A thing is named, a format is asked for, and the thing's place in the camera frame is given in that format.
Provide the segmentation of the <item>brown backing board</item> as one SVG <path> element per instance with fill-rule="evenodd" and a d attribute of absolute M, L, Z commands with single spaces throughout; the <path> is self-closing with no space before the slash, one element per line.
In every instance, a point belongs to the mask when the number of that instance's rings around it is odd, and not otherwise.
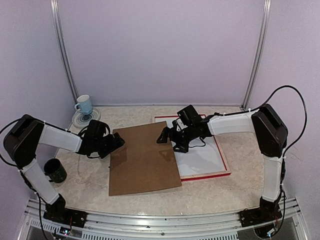
<path fill-rule="evenodd" d="M 158 144 L 165 121 L 116 128 L 125 143 L 110 155 L 110 196 L 146 193 L 182 185 L 170 142 Z"/>

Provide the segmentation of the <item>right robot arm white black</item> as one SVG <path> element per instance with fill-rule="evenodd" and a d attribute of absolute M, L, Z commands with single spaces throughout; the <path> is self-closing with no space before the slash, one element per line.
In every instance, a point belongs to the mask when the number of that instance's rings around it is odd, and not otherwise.
<path fill-rule="evenodd" d="M 174 142 L 174 151 L 180 153 L 187 153 L 189 144 L 194 139 L 204 140 L 231 133 L 253 133 L 264 159 L 264 185 L 259 207 L 239 212 L 241 225 L 256 225 L 283 216 L 279 201 L 283 195 L 288 129 L 270 104 L 266 103 L 257 109 L 242 112 L 216 112 L 205 118 L 189 105 L 177 115 L 185 127 L 180 128 L 177 120 L 174 120 L 172 127 L 163 128 L 156 142 Z"/>

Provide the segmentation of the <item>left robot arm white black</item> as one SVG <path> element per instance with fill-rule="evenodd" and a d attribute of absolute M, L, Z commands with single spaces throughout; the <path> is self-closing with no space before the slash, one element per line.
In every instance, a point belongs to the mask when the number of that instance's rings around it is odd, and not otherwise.
<path fill-rule="evenodd" d="M 11 166 L 18 169 L 28 187 L 45 203 L 43 217 L 63 224 L 83 225 L 87 213 L 66 207 L 65 199 L 53 187 L 38 163 L 38 146 L 64 149 L 88 158 L 96 153 L 103 159 L 121 148 L 125 140 L 119 133 L 111 133 L 106 123 L 94 119 L 79 133 L 62 129 L 28 114 L 12 121 L 8 126 L 11 129 L 3 139 L 3 147 L 13 161 Z"/>

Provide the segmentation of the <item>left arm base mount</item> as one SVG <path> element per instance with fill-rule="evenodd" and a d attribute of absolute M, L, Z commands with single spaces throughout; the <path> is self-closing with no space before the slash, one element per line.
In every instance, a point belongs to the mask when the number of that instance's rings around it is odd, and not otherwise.
<path fill-rule="evenodd" d="M 43 218 L 52 222 L 68 225 L 71 227 L 84 228 L 88 213 L 85 211 L 65 208 L 62 211 L 47 209 Z"/>

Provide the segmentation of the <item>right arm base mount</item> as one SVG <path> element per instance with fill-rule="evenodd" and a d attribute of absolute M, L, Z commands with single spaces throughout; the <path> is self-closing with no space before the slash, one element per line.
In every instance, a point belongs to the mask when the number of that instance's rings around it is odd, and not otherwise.
<path fill-rule="evenodd" d="M 263 210 L 259 207 L 253 209 L 244 209 L 240 211 L 238 215 L 243 228 L 274 221 L 283 216 L 280 210 L 270 212 L 269 210 Z"/>

